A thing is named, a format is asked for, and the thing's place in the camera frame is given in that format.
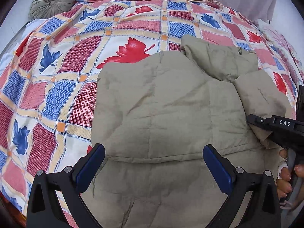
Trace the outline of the person right hand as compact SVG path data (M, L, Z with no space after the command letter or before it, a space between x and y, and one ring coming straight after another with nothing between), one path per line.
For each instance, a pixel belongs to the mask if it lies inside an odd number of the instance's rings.
M286 198L287 195L293 191L293 188L291 185L291 171L288 169L287 166L287 151L285 149L282 149L279 151L279 155L284 159L284 162L282 162L279 166L278 177L276 179L277 194L279 199L281 199ZM303 203L303 183L294 201L291 201L289 203L286 202L285 204L280 201L280 203L281 212L288 212L300 206L300 204Z

